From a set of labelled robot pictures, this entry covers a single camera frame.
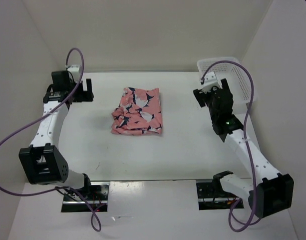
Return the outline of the pink shark print shorts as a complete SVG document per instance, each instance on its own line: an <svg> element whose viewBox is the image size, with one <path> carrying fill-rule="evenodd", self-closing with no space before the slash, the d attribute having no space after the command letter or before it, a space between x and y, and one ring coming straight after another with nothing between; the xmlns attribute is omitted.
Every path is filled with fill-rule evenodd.
<svg viewBox="0 0 306 240"><path fill-rule="evenodd" d="M161 134L163 119L159 89L124 88L119 105L111 115L112 134L125 136Z"/></svg>

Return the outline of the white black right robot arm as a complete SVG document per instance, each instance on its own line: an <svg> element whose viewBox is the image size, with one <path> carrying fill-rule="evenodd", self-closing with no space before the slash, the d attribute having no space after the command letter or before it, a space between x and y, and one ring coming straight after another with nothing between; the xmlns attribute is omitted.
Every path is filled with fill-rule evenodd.
<svg viewBox="0 0 306 240"><path fill-rule="evenodd" d="M238 157L252 177L252 183L239 178L231 171L213 176L212 191L222 197L226 193L247 202L260 219L291 207L294 180L289 174L277 170L254 145L245 125L233 114L233 95L227 80L193 91L200 107L207 107L215 134Z"/></svg>

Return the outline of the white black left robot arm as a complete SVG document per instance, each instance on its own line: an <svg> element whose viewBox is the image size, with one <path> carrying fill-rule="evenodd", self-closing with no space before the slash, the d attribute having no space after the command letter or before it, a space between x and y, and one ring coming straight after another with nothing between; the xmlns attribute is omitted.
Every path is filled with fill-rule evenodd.
<svg viewBox="0 0 306 240"><path fill-rule="evenodd" d="M78 80L81 73L77 65L51 73L53 83L43 97L44 119L29 147L21 148L18 156L30 184L71 187L80 199L86 200L93 193L89 177L70 170L58 149L62 125L71 104L92 102L94 98L91 79L88 78L83 87Z"/></svg>

